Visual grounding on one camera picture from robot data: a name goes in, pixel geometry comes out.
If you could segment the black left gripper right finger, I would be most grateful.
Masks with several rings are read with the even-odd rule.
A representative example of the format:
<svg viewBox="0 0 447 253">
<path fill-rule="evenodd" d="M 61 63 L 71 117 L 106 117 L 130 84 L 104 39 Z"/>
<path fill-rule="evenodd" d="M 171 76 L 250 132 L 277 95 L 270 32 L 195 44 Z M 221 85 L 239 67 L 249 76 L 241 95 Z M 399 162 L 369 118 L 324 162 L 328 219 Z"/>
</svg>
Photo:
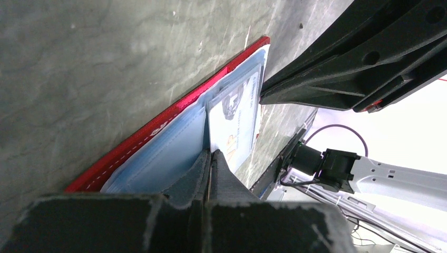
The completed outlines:
<svg viewBox="0 0 447 253">
<path fill-rule="evenodd" d="M 317 202 L 261 201 L 229 170 L 221 151 L 211 158 L 202 215 L 203 252 L 355 252 L 345 218 Z"/>
</svg>

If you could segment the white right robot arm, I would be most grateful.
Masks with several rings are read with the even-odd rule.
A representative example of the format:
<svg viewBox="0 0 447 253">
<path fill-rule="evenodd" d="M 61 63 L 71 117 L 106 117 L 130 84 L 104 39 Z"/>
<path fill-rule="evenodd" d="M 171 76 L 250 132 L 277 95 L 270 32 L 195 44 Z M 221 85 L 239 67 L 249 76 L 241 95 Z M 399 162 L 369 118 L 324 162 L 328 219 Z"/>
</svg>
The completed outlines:
<svg viewBox="0 0 447 253">
<path fill-rule="evenodd" d="M 446 1 L 353 1 L 297 59 L 269 78 L 261 103 L 377 112 L 446 73 Z M 446 210 L 446 175 L 305 144 L 284 156 L 332 192 L 371 193 Z"/>
</svg>

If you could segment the red leather card holder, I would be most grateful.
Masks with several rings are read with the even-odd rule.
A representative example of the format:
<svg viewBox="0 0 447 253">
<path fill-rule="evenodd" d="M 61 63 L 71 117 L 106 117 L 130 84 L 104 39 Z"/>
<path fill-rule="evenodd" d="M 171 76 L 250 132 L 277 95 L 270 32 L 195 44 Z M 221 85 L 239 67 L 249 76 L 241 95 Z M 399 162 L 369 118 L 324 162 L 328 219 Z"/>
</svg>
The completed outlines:
<svg viewBox="0 0 447 253">
<path fill-rule="evenodd" d="M 259 85 L 255 144 L 260 125 L 260 90 L 269 47 L 269 37 L 259 38 L 94 163 L 66 188 L 66 192 L 135 194 L 162 191 L 185 175 L 203 150 L 211 151 L 208 103 L 234 79 L 234 75 L 260 64 L 264 70 Z"/>
</svg>

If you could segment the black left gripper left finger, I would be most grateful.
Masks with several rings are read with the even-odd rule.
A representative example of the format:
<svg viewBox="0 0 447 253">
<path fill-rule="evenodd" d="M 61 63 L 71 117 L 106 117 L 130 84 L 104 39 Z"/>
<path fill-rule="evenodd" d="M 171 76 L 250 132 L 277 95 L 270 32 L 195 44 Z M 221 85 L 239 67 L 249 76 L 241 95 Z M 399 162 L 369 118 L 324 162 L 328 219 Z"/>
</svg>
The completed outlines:
<svg viewBox="0 0 447 253">
<path fill-rule="evenodd" d="M 1 252 L 206 252 L 203 206 L 211 152 L 154 194 L 42 196 L 20 216 Z"/>
</svg>

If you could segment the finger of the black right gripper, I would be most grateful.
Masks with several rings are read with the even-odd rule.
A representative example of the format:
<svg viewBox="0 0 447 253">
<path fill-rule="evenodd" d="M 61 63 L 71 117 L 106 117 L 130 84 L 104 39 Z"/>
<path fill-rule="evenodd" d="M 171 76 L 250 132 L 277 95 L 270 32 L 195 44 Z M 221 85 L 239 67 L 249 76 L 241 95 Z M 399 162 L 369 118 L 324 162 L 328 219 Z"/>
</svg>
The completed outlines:
<svg viewBox="0 0 447 253">
<path fill-rule="evenodd" d="M 376 112 L 446 74 L 446 1 L 353 1 L 261 104 Z"/>
</svg>

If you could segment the white VIP card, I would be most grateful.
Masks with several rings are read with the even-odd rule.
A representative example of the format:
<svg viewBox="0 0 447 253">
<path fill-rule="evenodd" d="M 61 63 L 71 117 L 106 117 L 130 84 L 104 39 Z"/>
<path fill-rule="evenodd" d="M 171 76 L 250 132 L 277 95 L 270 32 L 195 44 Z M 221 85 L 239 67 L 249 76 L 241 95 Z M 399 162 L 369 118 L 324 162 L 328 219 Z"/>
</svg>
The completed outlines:
<svg viewBox="0 0 447 253">
<path fill-rule="evenodd" d="M 208 103 L 211 151 L 221 151 L 232 173 L 249 157 L 255 138 L 259 85 L 264 68 L 258 64 L 234 75 Z"/>
</svg>

